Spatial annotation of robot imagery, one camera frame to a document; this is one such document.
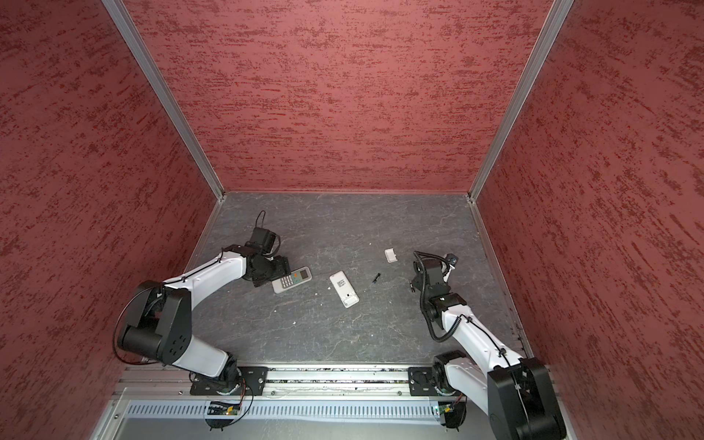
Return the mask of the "grey remote control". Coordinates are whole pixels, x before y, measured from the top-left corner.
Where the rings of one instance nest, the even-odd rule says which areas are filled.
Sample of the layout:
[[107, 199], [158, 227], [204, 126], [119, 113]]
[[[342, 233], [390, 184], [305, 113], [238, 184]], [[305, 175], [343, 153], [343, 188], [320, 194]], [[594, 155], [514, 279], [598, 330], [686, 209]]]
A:
[[303, 285], [306, 282], [310, 282], [310, 280], [312, 280], [312, 273], [310, 269], [308, 267], [302, 267], [301, 269], [292, 271], [289, 275], [286, 275], [278, 280], [274, 280], [271, 285], [275, 294], [281, 294]]

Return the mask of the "white battery cover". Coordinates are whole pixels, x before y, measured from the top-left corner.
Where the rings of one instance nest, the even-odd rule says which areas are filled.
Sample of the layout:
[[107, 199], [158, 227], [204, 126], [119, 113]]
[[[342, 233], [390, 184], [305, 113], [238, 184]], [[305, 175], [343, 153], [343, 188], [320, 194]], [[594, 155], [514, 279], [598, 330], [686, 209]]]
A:
[[385, 249], [384, 256], [389, 263], [394, 263], [398, 261], [394, 249]]

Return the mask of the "white AC remote control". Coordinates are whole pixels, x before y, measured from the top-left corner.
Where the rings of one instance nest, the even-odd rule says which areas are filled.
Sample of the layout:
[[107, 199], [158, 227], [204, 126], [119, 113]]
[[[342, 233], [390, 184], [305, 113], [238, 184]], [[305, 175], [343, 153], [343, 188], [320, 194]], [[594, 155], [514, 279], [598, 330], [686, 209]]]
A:
[[331, 275], [329, 280], [341, 300], [341, 303], [346, 308], [350, 308], [359, 302], [359, 297], [344, 271], [339, 271]]

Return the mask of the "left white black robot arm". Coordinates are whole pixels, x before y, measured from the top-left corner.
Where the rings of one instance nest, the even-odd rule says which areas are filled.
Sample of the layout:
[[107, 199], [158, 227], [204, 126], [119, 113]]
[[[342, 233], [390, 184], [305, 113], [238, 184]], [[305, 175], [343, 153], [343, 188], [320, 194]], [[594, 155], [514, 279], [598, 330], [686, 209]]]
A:
[[143, 282], [117, 319], [114, 354], [185, 370], [217, 394], [243, 392], [236, 357], [193, 335], [193, 312], [231, 282], [260, 287], [290, 275], [281, 244], [279, 235], [255, 227], [243, 246], [224, 247], [209, 262], [163, 282]]

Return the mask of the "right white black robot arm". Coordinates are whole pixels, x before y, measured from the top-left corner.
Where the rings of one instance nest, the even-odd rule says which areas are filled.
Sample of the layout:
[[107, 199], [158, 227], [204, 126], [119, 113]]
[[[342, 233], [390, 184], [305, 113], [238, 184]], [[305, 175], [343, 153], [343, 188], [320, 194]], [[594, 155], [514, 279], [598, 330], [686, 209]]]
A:
[[431, 382], [445, 396], [461, 395], [489, 419], [497, 439], [565, 439], [568, 430], [546, 365], [502, 343], [448, 283], [457, 257], [416, 251], [411, 289], [436, 343], [461, 350], [434, 358]]

